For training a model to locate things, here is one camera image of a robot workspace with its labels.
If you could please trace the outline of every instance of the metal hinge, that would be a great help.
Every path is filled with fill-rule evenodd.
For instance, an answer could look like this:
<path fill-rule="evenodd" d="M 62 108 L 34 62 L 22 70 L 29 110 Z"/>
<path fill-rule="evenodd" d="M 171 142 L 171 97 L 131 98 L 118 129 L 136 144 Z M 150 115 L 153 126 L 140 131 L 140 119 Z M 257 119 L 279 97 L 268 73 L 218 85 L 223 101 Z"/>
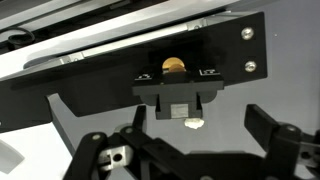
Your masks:
<path fill-rule="evenodd" d="M 307 167 L 318 167 L 320 163 L 320 145 L 301 142 L 298 163 Z"/>
<path fill-rule="evenodd" d="M 110 171 L 118 167 L 124 167 L 131 163 L 133 150 L 130 146 L 121 146 L 103 150 L 98 158 L 100 170 Z"/>

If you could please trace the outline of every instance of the gray background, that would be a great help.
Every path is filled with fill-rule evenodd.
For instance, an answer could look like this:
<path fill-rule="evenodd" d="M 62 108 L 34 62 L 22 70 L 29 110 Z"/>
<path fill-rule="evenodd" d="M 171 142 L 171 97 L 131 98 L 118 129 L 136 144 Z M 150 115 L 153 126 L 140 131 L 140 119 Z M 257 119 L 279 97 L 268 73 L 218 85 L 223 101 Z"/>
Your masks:
<path fill-rule="evenodd" d="M 0 20 L 49 1 L 50 0 L 0 0 Z"/>
<path fill-rule="evenodd" d="M 244 128 L 246 105 L 258 104 L 278 121 L 292 123 L 313 134 L 320 127 L 320 1 L 281 0 L 260 7 L 266 16 L 269 77 L 228 86 L 217 98 L 203 105 L 205 124 L 189 129 L 181 120 L 156 121 L 148 107 L 151 137 L 161 137 L 184 153 L 197 150 L 244 150 L 263 155 L 262 149 Z M 51 96 L 57 114 L 72 144 L 93 131 L 108 135 L 118 125 L 132 122 L 136 107 L 76 118 L 57 95 Z M 301 176 L 308 173 L 299 168 Z M 132 179 L 113 171 L 111 179 Z"/>

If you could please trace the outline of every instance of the black mounting plate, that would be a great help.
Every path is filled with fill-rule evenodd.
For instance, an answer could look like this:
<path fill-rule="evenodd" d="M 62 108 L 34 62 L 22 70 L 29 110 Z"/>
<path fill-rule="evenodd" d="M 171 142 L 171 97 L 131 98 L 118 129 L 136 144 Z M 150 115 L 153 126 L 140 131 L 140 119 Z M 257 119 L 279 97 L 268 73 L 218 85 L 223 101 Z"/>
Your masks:
<path fill-rule="evenodd" d="M 241 31 L 255 35 L 243 40 Z M 141 104 L 132 83 L 142 67 L 168 57 L 215 65 L 224 84 L 267 77 L 264 14 L 218 23 L 0 82 L 0 133 L 52 121 L 47 96 L 58 93 L 76 116 Z M 256 71 L 245 71 L 247 61 Z"/>

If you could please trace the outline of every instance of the small white label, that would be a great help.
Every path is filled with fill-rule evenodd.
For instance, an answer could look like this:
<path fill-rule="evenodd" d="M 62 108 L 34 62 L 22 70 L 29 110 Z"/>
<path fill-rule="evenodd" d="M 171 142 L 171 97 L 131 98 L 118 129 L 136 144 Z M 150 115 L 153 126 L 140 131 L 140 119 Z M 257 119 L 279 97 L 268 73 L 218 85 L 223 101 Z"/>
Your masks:
<path fill-rule="evenodd" d="M 139 77 L 137 77 L 136 81 L 142 81 L 142 80 L 151 80 L 153 78 L 152 74 L 142 74 Z"/>
<path fill-rule="evenodd" d="M 213 75 L 220 74 L 215 69 L 205 69 L 205 70 L 200 69 L 199 72 L 201 76 L 213 76 Z"/>
<path fill-rule="evenodd" d="M 189 117 L 189 105 L 188 104 L 171 104 L 171 118 L 187 118 Z"/>

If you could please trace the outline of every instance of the silver screw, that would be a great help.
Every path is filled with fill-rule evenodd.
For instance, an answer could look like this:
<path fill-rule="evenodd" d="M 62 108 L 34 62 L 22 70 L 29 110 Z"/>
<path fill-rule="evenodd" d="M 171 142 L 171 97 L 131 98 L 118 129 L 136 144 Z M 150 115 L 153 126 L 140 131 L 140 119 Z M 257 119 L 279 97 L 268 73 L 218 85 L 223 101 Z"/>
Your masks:
<path fill-rule="evenodd" d="M 99 134 L 96 134 L 96 135 L 92 136 L 92 139 L 95 140 L 95 141 L 100 139 L 100 138 L 101 138 L 101 136 Z"/>
<path fill-rule="evenodd" d="M 293 126 L 288 126 L 287 129 L 288 129 L 289 131 L 296 131 L 296 128 L 293 127 Z"/>
<path fill-rule="evenodd" d="M 213 180 L 213 178 L 210 176 L 202 176 L 200 180 Z"/>
<path fill-rule="evenodd" d="M 257 69 L 257 64 L 254 61 L 248 61 L 245 65 L 245 69 L 247 72 L 253 72 Z"/>
<path fill-rule="evenodd" d="M 133 129 L 132 129 L 132 128 L 127 128 L 127 129 L 126 129 L 126 133 L 130 134 L 130 133 L 132 133 L 132 132 L 133 132 Z"/>
<path fill-rule="evenodd" d="M 266 180 L 279 180 L 279 179 L 273 176 L 268 176 L 266 177 Z"/>
<path fill-rule="evenodd" d="M 254 35 L 254 30 L 251 27 L 246 27 L 241 31 L 242 39 L 250 40 Z"/>

